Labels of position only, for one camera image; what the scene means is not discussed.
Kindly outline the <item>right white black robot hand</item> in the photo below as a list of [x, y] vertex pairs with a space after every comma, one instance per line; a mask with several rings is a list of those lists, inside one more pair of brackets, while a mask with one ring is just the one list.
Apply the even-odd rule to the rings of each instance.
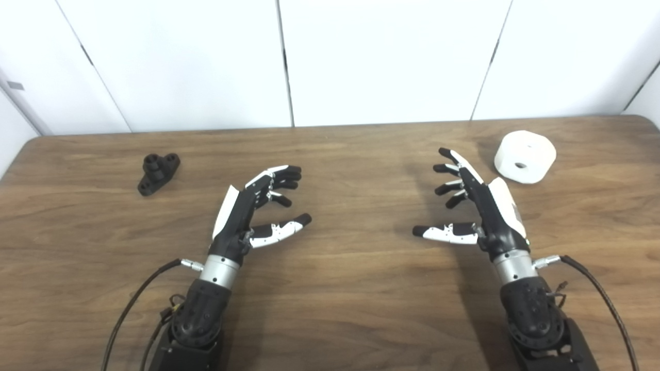
[[474, 203], [481, 221], [449, 223], [443, 226], [418, 225], [413, 227], [412, 234], [427, 240], [477, 245], [488, 253], [491, 261], [499, 256], [512, 255], [515, 250], [529, 253], [530, 243], [526, 237], [526, 229], [504, 179], [495, 178], [486, 183], [458, 152], [443, 147], [439, 148], [438, 152], [448, 158], [450, 163], [435, 164], [433, 170], [452, 174], [456, 179], [437, 187], [436, 195], [453, 193], [445, 203], [447, 209], [454, 209], [464, 200], [470, 200]]

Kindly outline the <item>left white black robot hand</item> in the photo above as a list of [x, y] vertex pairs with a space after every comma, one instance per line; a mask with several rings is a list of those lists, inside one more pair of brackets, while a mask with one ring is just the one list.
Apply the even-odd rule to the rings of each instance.
[[301, 178], [299, 166], [276, 166], [259, 173], [241, 190], [230, 186], [214, 224], [208, 255], [242, 266], [252, 249], [271, 246], [302, 231], [312, 221], [307, 213], [278, 223], [251, 224], [255, 211], [268, 203], [291, 207], [291, 200], [278, 190], [297, 189]]

